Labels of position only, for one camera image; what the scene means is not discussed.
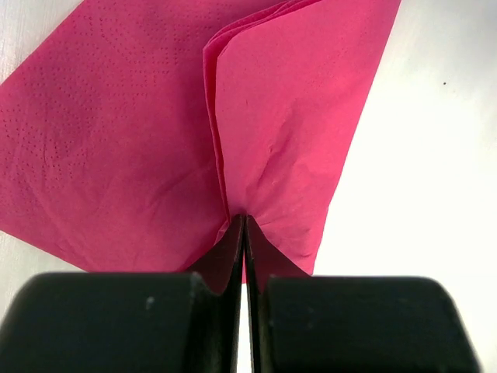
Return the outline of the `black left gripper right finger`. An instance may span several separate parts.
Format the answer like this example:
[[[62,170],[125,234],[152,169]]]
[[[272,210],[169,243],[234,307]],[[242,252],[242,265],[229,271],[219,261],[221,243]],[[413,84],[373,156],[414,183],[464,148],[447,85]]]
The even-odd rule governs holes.
[[[439,282],[311,276],[250,216],[244,239],[253,371],[480,371]]]

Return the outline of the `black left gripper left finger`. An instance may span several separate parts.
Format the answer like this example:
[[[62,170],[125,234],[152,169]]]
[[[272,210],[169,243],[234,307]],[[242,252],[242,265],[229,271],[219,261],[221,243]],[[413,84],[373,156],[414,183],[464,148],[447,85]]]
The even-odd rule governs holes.
[[[244,219],[178,273],[45,273],[1,325],[3,372],[233,372]]]

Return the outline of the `pink paper napkin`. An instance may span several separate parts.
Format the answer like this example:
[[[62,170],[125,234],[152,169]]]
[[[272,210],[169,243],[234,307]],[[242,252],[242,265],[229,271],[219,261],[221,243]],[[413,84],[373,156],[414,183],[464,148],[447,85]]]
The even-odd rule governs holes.
[[[398,7],[83,2],[2,83],[2,231],[174,271],[249,214],[311,273]]]

